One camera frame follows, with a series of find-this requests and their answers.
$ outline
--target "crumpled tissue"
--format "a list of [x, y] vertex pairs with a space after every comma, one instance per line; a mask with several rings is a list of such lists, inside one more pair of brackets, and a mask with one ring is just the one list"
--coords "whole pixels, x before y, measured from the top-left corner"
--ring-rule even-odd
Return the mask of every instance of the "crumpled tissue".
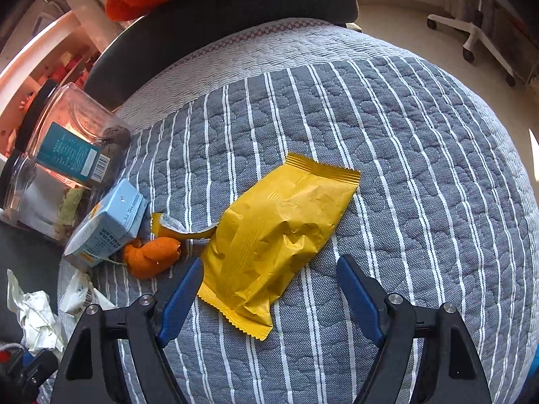
[[58, 303], [58, 309], [69, 314], [69, 317], [64, 317], [64, 325], [68, 336], [72, 334], [80, 315], [90, 304], [99, 304], [104, 310], [117, 308], [93, 286], [90, 275], [76, 269]]
[[65, 349], [61, 322], [51, 311], [44, 291], [23, 293], [13, 272], [7, 270], [7, 308], [17, 315], [26, 346], [33, 356], [51, 350], [60, 360]]

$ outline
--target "light blue carton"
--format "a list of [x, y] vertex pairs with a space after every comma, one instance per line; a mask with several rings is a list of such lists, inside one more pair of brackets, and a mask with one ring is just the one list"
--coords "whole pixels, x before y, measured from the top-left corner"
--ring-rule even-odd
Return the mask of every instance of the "light blue carton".
[[122, 179], [90, 211], [64, 250], [64, 258], [87, 271], [136, 238], [148, 201]]

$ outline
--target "black jar lid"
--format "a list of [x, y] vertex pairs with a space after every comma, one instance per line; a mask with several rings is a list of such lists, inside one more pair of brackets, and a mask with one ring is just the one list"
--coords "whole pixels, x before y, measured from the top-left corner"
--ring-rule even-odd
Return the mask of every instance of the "black jar lid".
[[51, 98], [52, 94], [58, 87], [53, 79], [47, 79], [43, 86], [39, 89], [34, 100], [28, 108], [28, 112], [23, 118], [21, 127], [17, 133], [17, 139], [15, 140], [15, 149], [24, 152], [30, 142], [36, 123], [41, 117], [41, 113], [45, 109], [45, 105]]
[[22, 154], [20, 150], [13, 149], [0, 173], [0, 208], [2, 209], [5, 209], [5, 198], [9, 190], [13, 169]]

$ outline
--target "yellow snack wrapper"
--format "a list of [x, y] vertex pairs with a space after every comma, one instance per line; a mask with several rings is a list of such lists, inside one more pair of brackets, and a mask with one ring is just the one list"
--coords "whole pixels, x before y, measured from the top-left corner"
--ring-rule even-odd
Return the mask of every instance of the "yellow snack wrapper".
[[189, 231], [181, 221], [168, 214], [152, 214], [152, 234], [156, 237], [171, 237], [176, 238], [178, 241], [198, 240], [200, 238], [211, 238], [216, 228], [217, 223], [214, 223], [201, 230]]
[[264, 340], [270, 305], [328, 241], [359, 185], [359, 172], [288, 154], [224, 212], [202, 253], [200, 298]]

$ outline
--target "striped bedspread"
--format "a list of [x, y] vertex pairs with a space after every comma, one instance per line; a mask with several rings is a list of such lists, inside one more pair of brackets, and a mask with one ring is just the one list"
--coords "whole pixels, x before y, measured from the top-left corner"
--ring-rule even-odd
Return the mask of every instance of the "striped bedspread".
[[[179, 61], [119, 114], [138, 132], [122, 177], [149, 200], [147, 238], [152, 211], [193, 228], [219, 220], [288, 151], [362, 172], [330, 241], [272, 305], [266, 340], [194, 302], [165, 349], [191, 403], [351, 403], [376, 348], [336, 282], [343, 253], [413, 304], [457, 305], [493, 401], [516, 398], [538, 338], [537, 205], [507, 132], [458, 80], [367, 35], [282, 20]], [[95, 279], [124, 306], [174, 271], [141, 282], [105, 263]], [[60, 292], [70, 272], [63, 263]], [[144, 403], [120, 349], [133, 402]], [[420, 352], [416, 341], [399, 402]]]

